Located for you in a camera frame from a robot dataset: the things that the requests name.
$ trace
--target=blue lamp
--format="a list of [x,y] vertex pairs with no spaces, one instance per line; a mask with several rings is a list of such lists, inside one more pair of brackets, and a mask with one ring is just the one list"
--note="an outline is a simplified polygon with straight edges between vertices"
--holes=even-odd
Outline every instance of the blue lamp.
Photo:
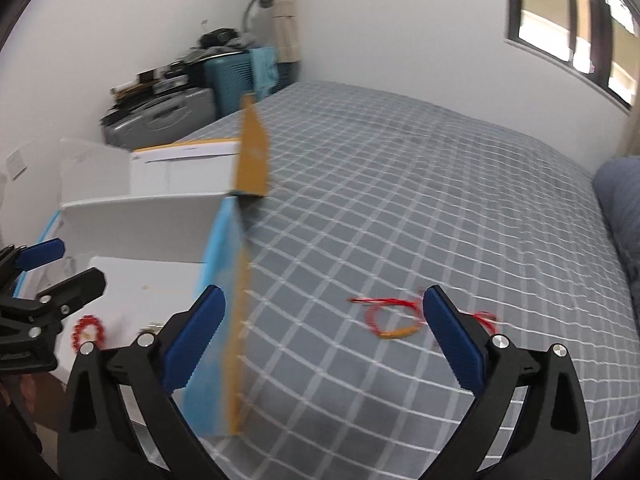
[[261,8],[263,9],[270,9],[271,7],[273,7],[273,0],[251,0],[251,2],[249,3],[249,5],[247,6],[244,15],[242,16],[242,31],[243,32],[247,32],[247,28],[248,28],[248,20],[249,20],[249,12],[251,11],[251,8],[254,6],[254,3],[258,2],[258,4],[260,5]]

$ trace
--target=pillow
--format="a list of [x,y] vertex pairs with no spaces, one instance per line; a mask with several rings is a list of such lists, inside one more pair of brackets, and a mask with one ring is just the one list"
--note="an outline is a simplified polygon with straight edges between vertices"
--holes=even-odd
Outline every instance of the pillow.
[[640,314],[640,156],[606,162],[593,178],[593,189],[625,268],[634,309]]

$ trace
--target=window frame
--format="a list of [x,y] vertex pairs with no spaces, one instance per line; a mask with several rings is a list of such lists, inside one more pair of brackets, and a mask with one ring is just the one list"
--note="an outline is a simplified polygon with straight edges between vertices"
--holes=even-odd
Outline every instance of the window frame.
[[611,10],[606,0],[590,0],[591,13],[591,64],[593,72],[585,74],[574,67],[574,54],[577,43],[578,29],[578,0],[568,0],[569,7],[569,60],[565,61],[557,56],[543,50],[529,41],[520,37],[520,25],[522,24],[522,0],[508,1],[508,17],[507,17],[507,38],[510,41],[521,44],[541,54],[549,57],[555,62],[564,65],[575,75],[591,81],[608,95],[612,96],[627,110],[631,109],[631,105],[627,103],[620,95],[609,88],[609,77],[613,64],[613,22]]

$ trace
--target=red bracelet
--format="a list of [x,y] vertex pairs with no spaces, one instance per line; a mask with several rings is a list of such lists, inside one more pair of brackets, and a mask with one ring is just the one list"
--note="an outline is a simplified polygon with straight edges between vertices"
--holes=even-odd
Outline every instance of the red bracelet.
[[[89,327],[95,328],[95,339],[88,337],[84,333]],[[104,345],[104,327],[97,317],[91,315],[81,317],[74,326],[74,332],[71,335],[71,345],[76,353],[78,353],[82,343],[87,341],[95,342],[98,348]]]

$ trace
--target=white grid pattern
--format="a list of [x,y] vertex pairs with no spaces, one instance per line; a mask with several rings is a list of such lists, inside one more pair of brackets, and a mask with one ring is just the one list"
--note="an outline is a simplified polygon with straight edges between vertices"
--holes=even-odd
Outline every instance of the white grid pattern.
[[[432,283],[461,310],[496,312],[520,346],[567,346],[600,471],[638,421],[640,344],[589,176],[529,137],[394,94],[305,83],[259,108],[271,191],[244,212],[244,427],[207,444],[228,475],[420,476],[471,396],[428,330],[378,341],[346,299],[415,298]],[[191,139],[233,136],[237,120]]]

